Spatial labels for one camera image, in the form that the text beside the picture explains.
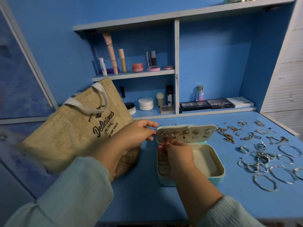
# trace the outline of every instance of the white shelf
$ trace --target white shelf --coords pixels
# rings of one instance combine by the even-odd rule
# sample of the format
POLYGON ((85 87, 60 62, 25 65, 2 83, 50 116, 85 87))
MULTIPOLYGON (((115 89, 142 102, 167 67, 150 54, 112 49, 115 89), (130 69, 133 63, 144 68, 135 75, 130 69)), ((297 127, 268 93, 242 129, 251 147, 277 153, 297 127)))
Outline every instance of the white shelf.
POLYGON ((120 20, 101 21, 90 24, 73 26, 74 31, 97 30, 113 31, 137 27, 147 27, 149 25, 159 25, 173 22, 173 19, 184 21, 196 21, 208 18, 225 17, 229 15, 246 14, 250 12, 262 11, 268 6, 290 3, 295 0, 256 0, 238 2, 232 4, 222 4, 200 9, 183 10, 165 14, 156 14, 143 17, 133 17, 120 20))
MULTIPOLYGON (((129 78, 138 78, 138 77, 145 77, 145 76, 160 76, 160 75, 169 75, 174 74, 175 70, 160 70, 155 72, 126 72, 126 73, 119 73, 119 74, 108 74, 107 76, 110 77, 112 80, 119 80, 119 79, 129 79, 129 78)), ((98 76, 93 78, 93 82, 98 82, 104 79, 107 76, 98 76)))
POLYGON ((172 118, 172 117, 184 117, 184 116, 200 116, 200 115, 213 115, 213 114, 223 114, 223 113, 232 113, 232 112, 242 112, 242 111, 255 111, 256 107, 240 107, 240 108, 222 108, 222 109, 206 109, 206 110, 197 110, 197 111, 185 111, 181 114, 163 114, 151 116, 150 111, 146 112, 147 116, 135 117, 135 114, 132 116, 134 120, 139 119, 162 119, 162 118, 172 118))

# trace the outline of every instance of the white bag strap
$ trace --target white bag strap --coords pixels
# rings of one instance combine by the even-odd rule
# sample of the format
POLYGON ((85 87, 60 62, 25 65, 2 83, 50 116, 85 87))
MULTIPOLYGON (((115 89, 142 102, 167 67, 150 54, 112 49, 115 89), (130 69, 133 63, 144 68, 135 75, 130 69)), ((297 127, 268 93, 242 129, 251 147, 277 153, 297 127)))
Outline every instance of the white bag strap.
POLYGON ((107 95, 106 95, 106 93, 104 91, 104 88, 103 88, 103 86, 99 82, 94 83, 92 85, 92 87, 94 87, 95 89, 97 89, 98 91, 100 91, 101 94, 103 95, 104 99, 105 99, 105 106, 101 107, 101 109, 89 109, 89 108, 85 107, 82 103, 80 103, 78 100, 76 100, 75 98, 71 98, 71 97, 68 98, 63 104, 72 105, 74 107, 79 108, 81 111, 87 112, 87 113, 97 114, 97 113, 104 112, 107 109, 107 107, 108 107, 108 99, 107 99, 107 95))

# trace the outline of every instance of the jewelry box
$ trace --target jewelry box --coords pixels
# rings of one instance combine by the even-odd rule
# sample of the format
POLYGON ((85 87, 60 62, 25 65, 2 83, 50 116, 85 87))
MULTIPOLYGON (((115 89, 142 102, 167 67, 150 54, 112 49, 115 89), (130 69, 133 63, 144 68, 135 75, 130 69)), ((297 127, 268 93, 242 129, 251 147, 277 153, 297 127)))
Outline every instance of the jewelry box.
MULTIPOLYGON (((157 142, 160 145, 164 138, 175 138, 190 145, 194 153, 196 167, 210 180, 217 185, 223 181, 225 168, 217 153, 207 140, 216 131, 216 125, 178 125, 161 126, 157 129, 157 142)), ((157 152, 157 175, 164 186, 176 186, 169 175, 170 166, 159 164, 157 152)))

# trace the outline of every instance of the desk surface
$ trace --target desk surface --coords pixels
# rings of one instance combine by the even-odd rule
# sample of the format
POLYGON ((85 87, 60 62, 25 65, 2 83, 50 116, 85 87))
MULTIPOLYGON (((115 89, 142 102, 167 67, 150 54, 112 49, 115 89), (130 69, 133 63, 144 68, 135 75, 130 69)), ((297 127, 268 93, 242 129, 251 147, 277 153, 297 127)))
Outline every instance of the desk surface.
MULTIPOLYGON (((241 141, 241 137, 246 137, 248 132, 255 129, 268 129, 272 127, 277 135, 269 135, 276 138, 285 136, 289 139, 289 144, 303 150, 303 143, 296 137, 280 128, 257 112, 237 112, 203 116, 188 116, 179 118, 154 119, 160 126, 173 124, 215 124, 225 128, 228 125, 237 126, 238 121, 248 122, 248 126, 239 131, 240 137, 233 134, 235 144, 225 142, 223 136, 214 133, 208 141, 213 146, 222 161, 226 175, 224 181, 217 188, 225 195, 232 196, 238 200, 245 209, 255 218, 298 218, 303 215, 303 181, 298 180, 294 185, 288 185, 275 179, 278 184, 278 191, 266 192, 257 187, 252 180, 252 173, 246 172, 237 165, 237 161, 242 157, 248 163, 254 163, 251 155, 237 151, 237 147, 244 145, 254 151, 254 144, 260 143, 259 139, 253 138, 249 141, 241 141), (255 119, 260 120, 266 126, 259 127, 253 123, 255 119)), ((281 154, 278 145, 270 145, 267 135, 260 135, 262 141, 267 145, 267 152, 281 154)), ((100 221, 106 222, 136 222, 136 221, 176 221, 187 220, 184 207, 175 187, 164 187, 157 178, 156 169, 156 141, 145 141, 141 147, 141 154, 137 166, 121 176, 112 183, 114 190, 114 200, 105 211, 100 221)), ((268 165, 285 165, 289 169, 303 167, 303 157, 294 158, 294 165, 283 163, 287 159, 272 160, 268 165)), ((292 178, 287 172, 275 169, 277 175, 286 181, 292 178)), ((272 187, 272 184, 265 178, 260 178, 260 184, 264 187, 272 187)))

